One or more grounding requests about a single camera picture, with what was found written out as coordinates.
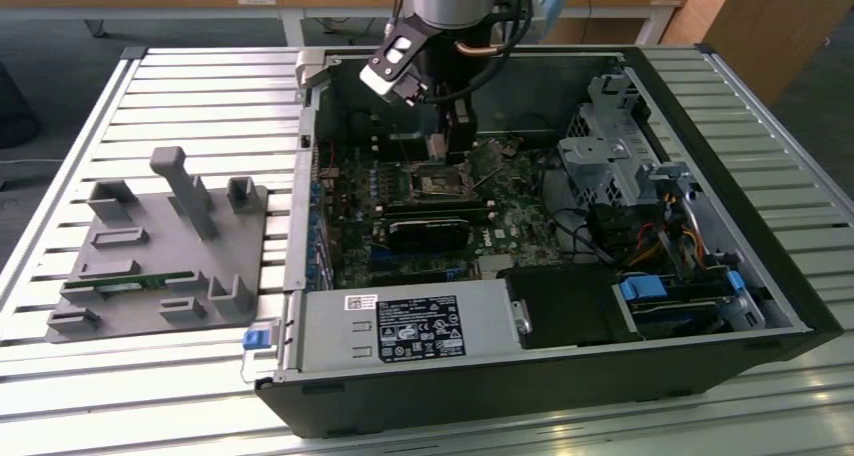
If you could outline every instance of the circuit board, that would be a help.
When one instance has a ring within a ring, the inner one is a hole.
[[[536,155],[516,147],[510,136],[483,138],[466,162],[451,166],[380,162],[364,147],[338,148],[338,164],[320,172],[336,288],[494,277],[478,265],[479,258],[492,255],[507,255],[502,260],[510,266],[561,261],[554,228],[535,188],[540,172]],[[407,254],[388,247],[387,214],[380,214],[379,208],[392,211],[416,206],[424,208],[423,217],[435,205],[470,202],[483,204],[472,211],[480,211],[486,219],[463,226],[463,247]]]

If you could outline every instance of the metal table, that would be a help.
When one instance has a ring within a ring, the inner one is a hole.
[[[849,329],[842,337],[699,396],[336,440],[295,437],[252,395],[242,329],[45,343],[92,218],[81,200],[99,178],[126,178],[135,192],[166,190],[147,161],[159,145],[184,147],[208,188],[246,174],[271,188],[259,318],[282,312],[296,50],[152,49],[119,63],[0,275],[3,454],[719,455],[854,444],[851,201],[715,55],[645,51]]]

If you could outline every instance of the floor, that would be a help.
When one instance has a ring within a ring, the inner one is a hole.
[[[306,22],[310,45],[372,45],[384,21],[336,24],[338,34]],[[0,62],[39,115],[36,140],[0,149],[0,161],[61,159],[127,46],[206,47],[282,45],[275,20],[109,21],[109,36],[92,38],[81,21],[0,22]],[[854,12],[815,54],[773,111],[806,149],[854,195],[854,137],[850,90],[854,87]],[[29,222],[59,164],[0,164],[0,266]]]

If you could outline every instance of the wooden desk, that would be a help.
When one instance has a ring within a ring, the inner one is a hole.
[[[770,105],[851,6],[854,0],[689,0],[663,42],[709,43]]]
[[[0,18],[278,18],[288,45],[304,46],[307,18],[388,17],[392,0],[0,0]],[[645,21],[637,42],[657,43],[685,0],[591,0],[594,18]],[[587,0],[569,0],[562,18],[587,18]]]

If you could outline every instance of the power supply label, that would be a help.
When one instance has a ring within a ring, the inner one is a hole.
[[[376,326],[384,363],[466,355],[456,296],[378,301]]]

